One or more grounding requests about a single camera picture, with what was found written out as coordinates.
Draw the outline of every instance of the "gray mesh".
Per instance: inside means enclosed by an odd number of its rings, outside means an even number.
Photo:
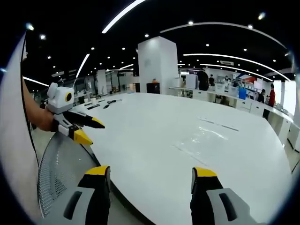
[[[37,191],[44,217],[53,202],[68,188],[76,187],[89,169],[97,166],[90,154],[79,144],[61,133],[56,133],[41,160]]]

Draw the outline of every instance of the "white tabletop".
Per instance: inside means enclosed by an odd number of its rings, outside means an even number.
[[[106,99],[122,101],[84,111],[106,128],[83,129],[99,162],[111,166],[116,187],[157,225],[192,224],[194,166],[215,171],[257,222],[269,222],[291,188],[285,151],[263,118],[183,97],[135,93]]]

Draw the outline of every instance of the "black ceiling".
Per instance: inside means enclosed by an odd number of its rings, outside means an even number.
[[[106,34],[101,34],[103,28],[131,2],[133,0],[110,0],[105,3],[99,1],[84,7],[51,5],[40,10],[25,5],[26,10],[22,7],[16,9],[15,21],[6,24],[4,30],[11,32],[13,26],[25,31],[26,22],[30,22],[35,28],[34,31],[27,32],[28,59],[22,67],[23,75],[50,84],[58,81],[58,77],[52,78],[51,74],[64,71],[64,77],[68,79],[68,71],[78,69],[87,53],[90,53],[90,57],[80,73],[81,77],[88,73],[95,74],[94,68],[113,69],[113,66],[120,68],[132,63],[137,68],[136,48],[138,43],[146,40],[146,33],[149,34],[149,38],[160,35],[175,42],[178,61],[181,60],[186,67],[188,64],[191,64],[191,67],[199,67],[200,63],[218,64],[217,60],[226,60],[232,61],[233,67],[261,75],[271,72],[241,60],[215,56],[183,56],[186,53],[231,55],[253,60],[276,70],[291,67],[289,57],[285,56],[287,49],[252,30],[224,25],[201,25],[159,33],[187,24],[188,21],[227,22],[245,26],[252,24],[254,29],[263,31],[289,46],[286,30],[293,27],[290,23],[291,18],[284,19],[278,16],[289,8],[288,5],[272,8],[269,4],[257,4],[252,1],[207,3],[198,0],[146,0],[125,15]],[[261,12],[265,12],[266,17],[258,20]],[[21,32],[12,34],[7,35],[6,44],[1,46],[6,53],[12,51],[13,43],[21,36]],[[40,40],[40,34],[45,34],[46,40]],[[5,67],[7,60],[1,59],[0,66]],[[27,82],[27,85],[31,89],[44,88],[32,82]]]

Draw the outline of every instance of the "white column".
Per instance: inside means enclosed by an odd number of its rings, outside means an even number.
[[[99,95],[107,95],[105,70],[97,71],[97,87]]]
[[[147,92],[147,83],[156,79],[160,93],[168,94],[174,78],[178,77],[177,46],[163,37],[154,37],[138,45],[141,92]]]

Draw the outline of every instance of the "ceiling light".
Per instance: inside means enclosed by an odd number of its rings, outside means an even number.
[[[283,75],[282,73],[278,72],[277,70],[274,70],[273,68],[271,67],[268,67],[264,64],[261,64],[259,62],[255,62],[255,61],[252,61],[252,60],[247,60],[247,59],[244,59],[244,58],[239,58],[239,57],[235,57],[235,56],[230,56],[230,55],[221,55],[221,54],[206,54],[206,53],[194,53],[194,54],[184,54],[183,56],[195,56],[195,55],[206,55],[206,56],[219,56],[219,57],[227,57],[227,58],[232,58],[232,59],[237,59],[237,60],[244,60],[244,61],[247,61],[247,62],[252,62],[252,63],[255,63],[259,66],[262,66],[262,67],[265,67],[269,70],[272,70],[273,72],[281,75],[283,78],[287,79],[288,81],[291,81],[289,78],[287,78],[285,75]]]
[[[79,67],[79,70],[77,72],[76,78],[79,76],[79,73],[80,73],[81,69],[83,68],[83,66],[84,66],[84,64],[85,64],[85,62],[86,62],[86,60],[88,59],[89,56],[90,56],[90,54],[86,54],[86,56],[84,57],[84,59],[81,63],[81,66]]]
[[[244,69],[239,69],[239,68],[234,68],[234,67],[227,67],[227,66],[220,66],[220,65],[212,65],[212,64],[200,64],[200,65],[202,65],[202,66],[212,66],[212,67],[224,67],[224,68],[228,68],[228,69],[236,69],[236,70],[243,71],[243,72],[246,72],[246,73],[254,74],[254,75],[259,76],[259,77],[263,77],[263,78],[265,78],[265,79],[267,79],[269,81],[273,81],[273,80],[271,80],[271,79],[269,79],[269,78],[267,78],[267,77],[265,77],[263,75],[260,75],[260,74],[257,74],[257,73],[253,73],[251,71],[247,71],[247,70],[244,70]]]
[[[27,78],[27,77],[25,77],[25,76],[24,76],[23,78],[24,78],[24,80],[32,81],[32,82],[34,82],[34,83],[39,83],[39,84],[41,84],[41,85],[43,85],[43,86],[49,87],[48,84],[45,84],[45,83],[41,83],[41,82],[39,82],[39,81],[32,80],[32,79]]]
[[[133,66],[133,64],[130,64],[130,65],[128,65],[128,66],[125,66],[125,67],[122,67],[122,68],[120,68],[120,69],[125,69],[125,68],[127,68],[127,67],[131,67],[131,66]]]
[[[28,30],[34,30],[34,27],[31,25],[31,23],[26,23],[26,29]]]
[[[127,6],[125,9],[123,9],[110,23],[104,28],[102,31],[102,34],[105,34],[109,29],[119,20],[121,19],[126,13],[128,13],[131,9],[138,6],[139,4],[143,3],[145,0],[136,0],[133,3],[131,3],[129,6]]]
[[[258,20],[263,19],[265,16],[266,16],[265,13],[260,13],[259,16],[258,16]]]

